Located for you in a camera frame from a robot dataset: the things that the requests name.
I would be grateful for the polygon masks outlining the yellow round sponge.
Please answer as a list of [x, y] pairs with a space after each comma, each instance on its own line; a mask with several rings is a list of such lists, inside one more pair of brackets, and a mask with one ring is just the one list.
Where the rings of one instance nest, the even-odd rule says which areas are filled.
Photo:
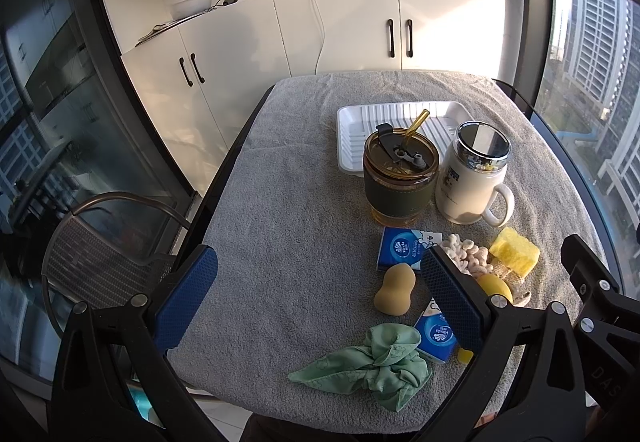
[[495, 274], [482, 274], [480, 277], [477, 277], [476, 283], [480, 285], [480, 288], [486, 293], [487, 296], [492, 295], [500, 295], [509, 303], [513, 303], [513, 295], [511, 289], [505, 281], [501, 280], [500, 277], [497, 277]]

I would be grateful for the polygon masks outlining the white knotted rope toy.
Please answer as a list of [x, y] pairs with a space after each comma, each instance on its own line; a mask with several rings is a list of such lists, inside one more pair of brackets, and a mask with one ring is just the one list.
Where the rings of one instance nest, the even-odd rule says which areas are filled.
[[494, 266], [488, 262], [487, 247], [469, 239], [463, 240], [457, 234], [449, 234], [439, 246], [463, 274], [478, 279], [482, 275], [494, 272]]

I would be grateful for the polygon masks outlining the blue tissue pack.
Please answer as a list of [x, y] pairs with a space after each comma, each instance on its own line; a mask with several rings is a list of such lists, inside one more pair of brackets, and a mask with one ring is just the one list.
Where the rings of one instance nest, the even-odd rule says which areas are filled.
[[416, 349], [437, 363], [447, 363], [457, 348], [457, 338], [434, 299], [428, 302], [414, 328], [421, 336]]
[[385, 227], [378, 249], [376, 269], [386, 272], [398, 263], [405, 263], [419, 273], [424, 251], [441, 241], [440, 232]]

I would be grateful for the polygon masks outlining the beige gourd makeup sponge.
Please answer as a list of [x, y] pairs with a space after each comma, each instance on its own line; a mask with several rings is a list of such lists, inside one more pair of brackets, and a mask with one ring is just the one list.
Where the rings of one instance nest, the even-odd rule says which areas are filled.
[[388, 268], [383, 277], [383, 283], [373, 298], [376, 310], [401, 317], [411, 306], [411, 294], [416, 285], [416, 273], [405, 262]]

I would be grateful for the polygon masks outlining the yellow rectangular sponge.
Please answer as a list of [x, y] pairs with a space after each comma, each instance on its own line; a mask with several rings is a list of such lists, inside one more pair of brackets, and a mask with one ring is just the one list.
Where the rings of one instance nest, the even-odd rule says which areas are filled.
[[522, 280], [536, 267], [540, 257], [540, 249], [510, 227], [500, 231], [489, 252]]

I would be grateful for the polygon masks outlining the green cloth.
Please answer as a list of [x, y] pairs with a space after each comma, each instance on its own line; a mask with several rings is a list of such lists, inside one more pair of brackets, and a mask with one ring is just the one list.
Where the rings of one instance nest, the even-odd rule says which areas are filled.
[[418, 347], [420, 332], [399, 323], [368, 329], [362, 344], [335, 350], [288, 374], [294, 384], [350, 396], [370, 392], [379, 406], [400, 412], [432, 376], [432, 368]]

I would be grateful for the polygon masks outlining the metal mesh chair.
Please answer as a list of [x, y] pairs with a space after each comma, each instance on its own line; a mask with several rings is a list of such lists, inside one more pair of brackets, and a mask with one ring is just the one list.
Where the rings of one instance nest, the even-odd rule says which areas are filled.
[[171, 254], [128, 254], [82, 220], [88, 211], [115, 201], [150, 207], [175, 220], [183, 230], [190, 229], [191, 222], [177, 210], [130, 192], [101, 193], [72, 208], [52, 233], [41, 265], [44, 310], [58, 336], [64, 331], [52, 307], [52, 289], [73, 303], [83, 301], [93, 309], [119, 307], [135, 295], [151, 294], [175, 263], [176, 257]]

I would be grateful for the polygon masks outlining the white mug chrome lid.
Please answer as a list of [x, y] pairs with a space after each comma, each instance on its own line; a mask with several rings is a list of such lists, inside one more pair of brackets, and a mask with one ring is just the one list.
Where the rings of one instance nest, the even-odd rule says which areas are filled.
[[495, 126], [484, 121], [465, 121], [440, 166], [435, 190], [439, 212], [457, 225], [484, 220], [502, 228], [511, 219], [515, 199], [503, 183], [511, 154], [511, 143]]

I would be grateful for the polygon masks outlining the grey towel table cover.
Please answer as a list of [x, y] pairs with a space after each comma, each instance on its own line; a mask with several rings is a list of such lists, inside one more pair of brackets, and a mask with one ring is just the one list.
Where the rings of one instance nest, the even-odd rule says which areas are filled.
[[285, 78], [259, 111], [204, 243], [218, 274], [179, 346], [168, 354], [190, 386], [253, 413], [341, 433], [405, 433], [428, 421], [462, 374], [437, 364], [408, 405], [392, 413], [369, 392], [314, 390], [290, 374], [337, 349], [358, 346], [385, 322], [373, 297], [382, 229], [360, 178], [337, 165], [344, 106], [454, 101], [510, 140], [510, 226], [540, 250], [524, 289], [532, 306], [580, 299], [562, 267], [564, 239], [602, 248], [573, 182], [524, 114], [488, 77], [453, 72], [341, 72]]

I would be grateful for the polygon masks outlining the amber glass tumbler green sleeve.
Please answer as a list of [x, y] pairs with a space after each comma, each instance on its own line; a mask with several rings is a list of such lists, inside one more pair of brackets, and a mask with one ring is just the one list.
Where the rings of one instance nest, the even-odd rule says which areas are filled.
[[430, 205], [439, 153], [419, 132], [429, 116], [424, 109], [408, 128], [378, 124], [364, 143], [364, 193], [381, 225], [409, 228]]

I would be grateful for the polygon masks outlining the white cabinet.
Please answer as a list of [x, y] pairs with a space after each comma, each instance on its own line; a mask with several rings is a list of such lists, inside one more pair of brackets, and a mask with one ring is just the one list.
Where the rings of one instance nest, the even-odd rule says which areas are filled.
[[498, 75], [506, 0], [103, 0], [144, 110], [198, 193], [262, 94], [356, 70]]

